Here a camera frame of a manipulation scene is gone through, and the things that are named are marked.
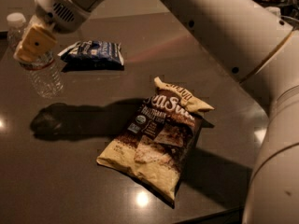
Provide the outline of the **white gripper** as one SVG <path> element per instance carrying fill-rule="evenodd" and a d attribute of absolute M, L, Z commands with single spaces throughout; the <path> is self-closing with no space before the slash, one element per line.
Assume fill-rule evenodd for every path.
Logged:
<path fill-rule="evenodd" d="M 53 30 L 68 34 L 75 32 L 91 15 L 72 0 L 35 0 L 36 15 Z M 41 24 L 28 26 L 14 52 L 17 61 L 32 63 L 50 51 L 57 43 L 53 33 Z"/>

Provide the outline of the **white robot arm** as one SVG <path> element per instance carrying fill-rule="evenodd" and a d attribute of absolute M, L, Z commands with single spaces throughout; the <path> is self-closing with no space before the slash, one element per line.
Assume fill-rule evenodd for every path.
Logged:
<path fill-rule="evenodd" d="M 35 0 L 15 57 L 30 63 L 105 0 Z M 299 224 L 299 31 L 252 0 L 160 0 L 269 116 L 242 224 Z"/>

